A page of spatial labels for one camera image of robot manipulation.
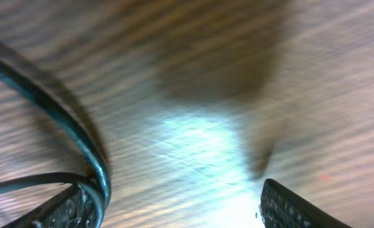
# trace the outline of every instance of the black plastic object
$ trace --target black plastic object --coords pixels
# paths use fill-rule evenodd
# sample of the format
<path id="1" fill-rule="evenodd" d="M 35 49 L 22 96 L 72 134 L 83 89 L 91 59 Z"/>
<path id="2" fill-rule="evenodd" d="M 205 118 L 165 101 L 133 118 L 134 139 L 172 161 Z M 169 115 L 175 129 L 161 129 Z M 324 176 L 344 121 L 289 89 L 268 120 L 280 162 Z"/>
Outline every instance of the black plastic object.
<path id="1" fill-rule="evenodd" d="M 74 184 L 6 227 L 100 227 L 111 198 L 111 181 L 106 162 L 94 142 L 59 103 L 1 60 L 0 80 L 40 107 L 65 129 L 93 166 L 93 176 L 96 177 L 94 183 L 77 174 L 50 173 L 0 183 L 0 194 L 53 182 Z"/>
<path id="2" fill-rule="evenodd" d="M 264 182 L 261 213 L 266 228 L 350 228 L 273 179 Z"/>

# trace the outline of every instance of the wire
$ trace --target wire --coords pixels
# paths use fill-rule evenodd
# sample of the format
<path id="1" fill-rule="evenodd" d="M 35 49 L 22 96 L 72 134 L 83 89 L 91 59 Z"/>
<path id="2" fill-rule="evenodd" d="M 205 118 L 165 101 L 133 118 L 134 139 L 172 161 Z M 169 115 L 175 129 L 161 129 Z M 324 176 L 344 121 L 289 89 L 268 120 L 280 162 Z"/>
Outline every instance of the wire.
<path id="1" fill-rule="evenodd" d="M 80 124 L 77 123 L 58 102 L 40 87 L 2 61 L 0 61 L 0 80 L 35 103 L 67 132 L 78 147 L 80 147 L 80 150 L 84 153 L 88 162 L 93 166 L 98 184 L 96 188 L 92 182 L 79 174 L 39 174 L 1 182 L 0 194 L 25 187 L 56 182 L 80 185 L 90 194 L 94 201 L 96 209 L 96 228 L 99 228 L 103 221 L 105 209 L 110 202 L 111 180 L 106 162 L 101 153 L 97 150 L 94 142 Z"/>
<path id="2" fill-rule="evenodd" d="M 71 183 L 82 187 L 93 199 L 96 211 L 96 227 L 100 227 L 104 218 L 104 199 L 96 186 L 79 174 L 55 172 L 48 174 L 31 175 L 27 177 L 7 180 L 0 183 L 0 194 L 15 191 L 26 187 L 52 183 Z"/>
<path id="3" fill-rule="evenodd" d="M 67 134 L 80 147 L 96 172 L 97 182 L 103 192 L 106 208 L 111 198 L 111 180 L 108 168 L 104 158 L 98 152 L 86 131 L 51 96 L 2 61 L 0 61 L 0 80 L 45 111 L 65 129 Z"/>

